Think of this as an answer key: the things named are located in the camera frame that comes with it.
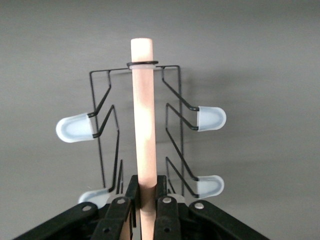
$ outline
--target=clamp jaw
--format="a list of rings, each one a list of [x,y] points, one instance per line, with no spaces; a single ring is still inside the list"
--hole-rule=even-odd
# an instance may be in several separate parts
[[[131,240],[139,210],[138,176],[125,195],[98,209],[80,203],[14,240]],[[268,240],[265,236],[205,200],[189,207],[167,193],[167,178],[158,175],[154,240]]]

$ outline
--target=wooden dowel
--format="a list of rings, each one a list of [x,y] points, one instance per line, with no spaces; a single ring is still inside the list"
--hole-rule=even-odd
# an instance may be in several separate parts
[[[149,38],[131,40],[132,62],[153,61]],[[156,135],[154,70],[132,69],[136,163],[140,188],[142,240],[152,240],[156,220]]]

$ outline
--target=translucent rubber cap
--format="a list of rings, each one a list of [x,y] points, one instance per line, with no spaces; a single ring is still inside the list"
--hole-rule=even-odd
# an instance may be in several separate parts
[[[196,182],[199,198],[214,197],[222,193],[225,188],[225,182],[218,175],[198,176],[199,181]]]
[[[55,128],[58,137],[66,143],[93,140],[93,128],[87,113],[61,119]]]
[[[100,209],[104,205],[106,205],[109,197],[110,197],[110,193],[106,188],[87,191],[79,197],[78,204],[81,204],[84,202],[90,202],[95,204],[98,207],[98,209]]]
[[[220,107],[199,106],[197,113],[198,132],[218,130],[227,120],[227,115]]]

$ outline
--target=wooden rod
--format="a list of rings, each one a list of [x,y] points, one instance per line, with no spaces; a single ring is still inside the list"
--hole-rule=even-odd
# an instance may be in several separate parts
[[[153,61],[153,42],[149,38],[131,40],[132,62]],[[156,134],[154,70],[132,69],[136,163],[140,188],[142,240],[152,240],[156,220]]]

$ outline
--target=gray background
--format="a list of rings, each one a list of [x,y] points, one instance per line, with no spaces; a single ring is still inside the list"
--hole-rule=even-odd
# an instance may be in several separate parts
[[[191,104],[227,113],[221,130],[185,131],[194,174],[225,181],[224,192],[208,200],[271,239],[319,239],[319,23],[319,1],[305,0],[1,1],[0,239],[102,187],[97,143],[64,143],[55,126],[92,110],[89,71],[124,67],[136,37],[153,39],[162,65],[182,67]],[[165,156],[179,162],[164,133],[164,105],[177,101],[155,77],[164,174]],[[102,77],[97,82],[104,89]],[[136,172],[131,77],[112,83],[107,104],[117,107],[128,184]],[[102,140],[108,184],[112,124]]]

